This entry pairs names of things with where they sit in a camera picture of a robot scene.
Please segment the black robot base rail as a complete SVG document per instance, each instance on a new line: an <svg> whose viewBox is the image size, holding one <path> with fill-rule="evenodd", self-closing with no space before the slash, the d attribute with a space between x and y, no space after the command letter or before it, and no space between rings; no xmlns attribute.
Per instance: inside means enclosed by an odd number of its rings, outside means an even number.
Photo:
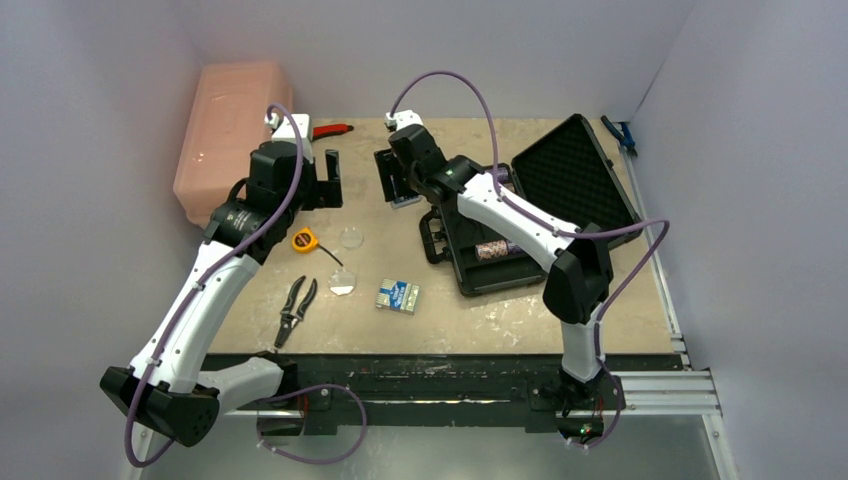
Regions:
<svg viewBox="0 0 848 480"><path fill-rule="evenodd" d="M191 433L207 432L216 415L240 414L302 421L308 435L360 425L519 427L591 441L628 415L719 412L711 376L671 354L615 355L611 373L586 386L568 380L553 354L277 354L280 385L255 397L226 394L219 377L257 361L247 354L204 359Z"/></svg>

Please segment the blue playing card deck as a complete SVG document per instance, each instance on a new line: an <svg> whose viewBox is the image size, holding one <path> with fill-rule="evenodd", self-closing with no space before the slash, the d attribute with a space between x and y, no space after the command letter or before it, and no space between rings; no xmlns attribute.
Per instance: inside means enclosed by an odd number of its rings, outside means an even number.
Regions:
<svg viewBox="0 0 848 480"><path fill-rule="evenodd" d="M389 180L393 198L389 201L392 209L400 209L421 201L420 194L415 192L407 182L405 170L397 159L390 162Z"/></svg>

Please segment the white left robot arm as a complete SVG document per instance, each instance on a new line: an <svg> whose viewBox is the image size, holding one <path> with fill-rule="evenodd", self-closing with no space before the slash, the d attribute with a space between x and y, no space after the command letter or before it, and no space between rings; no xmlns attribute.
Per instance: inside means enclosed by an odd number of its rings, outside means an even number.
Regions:
<svg viewBox="0 0 848 480"><path fill-rule="evenodd" d="M230 308L302 211L343 204L339 154L325 152L317 177L309 150L267 141L250 154L249 174L211 214L193 271L151 339L126 367L106 369L100 388L132 423L185 447L222 414L263 399L284 409L297 399L288 366L268 353L213 372L202 368Z"/></svg>

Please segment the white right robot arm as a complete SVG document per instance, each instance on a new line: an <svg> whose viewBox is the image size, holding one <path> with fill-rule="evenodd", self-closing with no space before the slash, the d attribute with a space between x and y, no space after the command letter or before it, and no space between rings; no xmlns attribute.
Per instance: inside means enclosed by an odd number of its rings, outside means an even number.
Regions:
<svg viewBox="0 0 848 480"><path fill-rule="evenodd" d="M600 317L613 279L599 231L585 233L546 214L503 189L491 172L466 156L446 159L419 120L388 119L385 125L393 163L414 192L435 206L456 205L460 215L515 243L546 272L543 303L562 332L561 392L573 406L588 405L601 391Z"/></svg>

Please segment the black poker set case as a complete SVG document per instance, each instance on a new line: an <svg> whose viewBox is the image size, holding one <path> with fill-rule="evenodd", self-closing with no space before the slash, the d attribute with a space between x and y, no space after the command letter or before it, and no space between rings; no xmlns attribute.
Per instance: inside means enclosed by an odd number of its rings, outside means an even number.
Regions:
<svg viewBox="0 0 848 480"><path fill-rule="evenodd" d="M614 173L589 121L574 114L516 155L507 166L514 189L536 207L580 228L627 227L640 218ZM419 222L429 263L449 262L464 296L538 284L545 271L526 253L478 261L476 244L506 240L462 216L455 202L434 206Z"/></svg>

